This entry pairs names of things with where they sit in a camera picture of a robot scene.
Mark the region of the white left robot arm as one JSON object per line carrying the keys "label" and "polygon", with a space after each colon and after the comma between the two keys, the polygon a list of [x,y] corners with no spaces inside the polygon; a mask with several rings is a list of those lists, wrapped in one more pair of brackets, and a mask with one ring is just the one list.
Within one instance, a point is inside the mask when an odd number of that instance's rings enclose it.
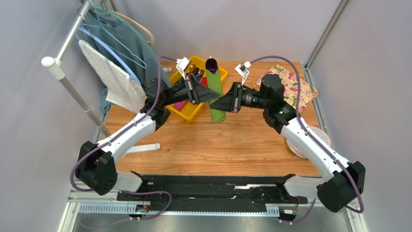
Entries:
{"label": "white left robot arm", "polygon": [[136,172],[116,169],[116,163],[141,139],[154,133],[168,119],[170,111],[166,106],[190,100],[194,104],[208,102],[220,94],[202,84],[196,78],[185,78],[180,84],[169,87],[161,77],[152,79],[146,88],[146,103],[140,112],[126,126],[92,143],[85,142],[80,150],[78,162],[71,171],[72,186],[83,191],[74,183],[77,178],[99,195],[112,190],[137,192],[143,178]]}

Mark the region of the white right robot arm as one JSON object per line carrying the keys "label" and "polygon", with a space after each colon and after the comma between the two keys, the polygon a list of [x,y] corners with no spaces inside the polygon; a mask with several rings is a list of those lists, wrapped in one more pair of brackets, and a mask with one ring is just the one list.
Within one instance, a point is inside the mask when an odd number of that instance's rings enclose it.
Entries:
{"label": "white right robot arm", "polygon": [[358,161],[348,161],[320,139],[284,100],[284,91],[281,78],[267,74],[259,90],[234,82],[210,107],[231,113],[238,113],[243,107],[262,109],[266,124],[297,146],[321,174],[320,178],[285,176],[276,183],[281,197],[319,200],[326,209],[336,213],[363,192],[366,169]]}

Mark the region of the dark purple spoon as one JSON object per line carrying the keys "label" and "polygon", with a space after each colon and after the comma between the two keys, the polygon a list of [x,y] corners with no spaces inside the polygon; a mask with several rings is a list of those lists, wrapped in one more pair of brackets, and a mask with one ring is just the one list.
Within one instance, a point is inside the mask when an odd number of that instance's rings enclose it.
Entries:
{"label": "dark purple spoon", "polygon": [[209,59],[207,59],[205,62],[205,69],[212,74],[215,74],[219,69],[217,61],[213,57],[209,57]]}

